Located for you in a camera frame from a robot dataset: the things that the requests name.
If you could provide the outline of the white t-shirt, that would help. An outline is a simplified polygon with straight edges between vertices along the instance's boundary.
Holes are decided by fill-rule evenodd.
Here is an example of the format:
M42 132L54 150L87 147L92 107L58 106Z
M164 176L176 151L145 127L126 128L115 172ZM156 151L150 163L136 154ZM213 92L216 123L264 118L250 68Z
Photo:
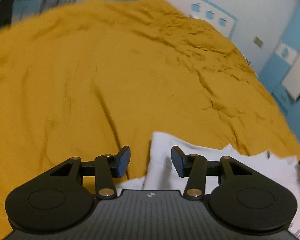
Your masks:
M186 155L197 154L207 159L205 194L210 194L224 176L220 163L221 157L228 156L243 165L252 168L269 179L289 189L298 202L296 215L289 231L300 239L300 165L296 156L278 157L270 151L257 155L245 156L238 153L232 145L217 150L196 146L178 137L164 132L154 132L151 139L149 165L147 174L141 178L131 179L117 184L117 192L122 190L179 190L183 192L187 178L181 178L171 161L171 149L179 147Z

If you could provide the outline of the blue white wardrobe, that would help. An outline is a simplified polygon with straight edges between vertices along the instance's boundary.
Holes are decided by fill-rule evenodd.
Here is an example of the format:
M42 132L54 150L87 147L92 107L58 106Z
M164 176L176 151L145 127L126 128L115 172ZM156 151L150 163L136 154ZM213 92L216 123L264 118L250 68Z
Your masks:
M259 80L275 99L291 130L300 141L300 95L294 99L283 85L300 56L300 2L282 34L277 48L259 74Z

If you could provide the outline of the mustard yellow bed cover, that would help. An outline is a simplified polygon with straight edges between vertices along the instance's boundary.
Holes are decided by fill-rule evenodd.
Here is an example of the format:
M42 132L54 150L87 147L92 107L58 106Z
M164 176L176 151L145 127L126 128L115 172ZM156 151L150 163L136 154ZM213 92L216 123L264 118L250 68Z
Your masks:
M300 158L300 142L237 47L165 0L88 0L0 30L0 239L4 203L58 163L128 145L140 178L151 134L242 155Z

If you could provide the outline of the beige wall switch plate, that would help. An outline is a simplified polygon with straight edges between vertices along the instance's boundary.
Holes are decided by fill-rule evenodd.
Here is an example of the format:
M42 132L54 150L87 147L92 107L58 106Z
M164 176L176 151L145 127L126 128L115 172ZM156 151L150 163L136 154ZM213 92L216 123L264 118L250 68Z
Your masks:
M256 44L259 48L262 48L264 45L264 42L257 36L254 37L253 40L254 44Z

